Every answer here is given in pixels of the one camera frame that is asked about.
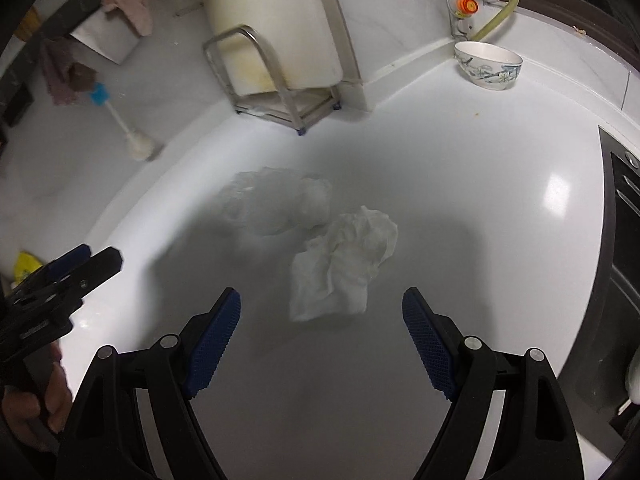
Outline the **person's left hand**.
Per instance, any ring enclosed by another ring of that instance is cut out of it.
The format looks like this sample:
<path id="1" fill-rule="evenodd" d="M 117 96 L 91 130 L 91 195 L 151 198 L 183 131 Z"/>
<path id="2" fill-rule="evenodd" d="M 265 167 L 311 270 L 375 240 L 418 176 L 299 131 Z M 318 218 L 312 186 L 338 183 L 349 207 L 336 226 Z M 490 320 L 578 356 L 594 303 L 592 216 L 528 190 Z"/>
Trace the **person's left hand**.
<path id="1" fill-rule="evenodd" d="M 49 436 L 45 437 L 32 429 L 32 425 L 40 421 L 41 407 L 44 406 L 49 413 L 49 430 L 52 434 L 58 434 L 64 429 L 73 405 L 66 371 L 61 365 L 62 350 L 58 341 L 50 344 L 50 352 L 52 368 L 43 403 L 40 403 L 38 396 L 32 392 L 15 388 L 6 389 L 1 402 L 1 413 L 12 436 L 18 442 L 42 452 L 50 452 L 52 446 L 49 444 Z"/>

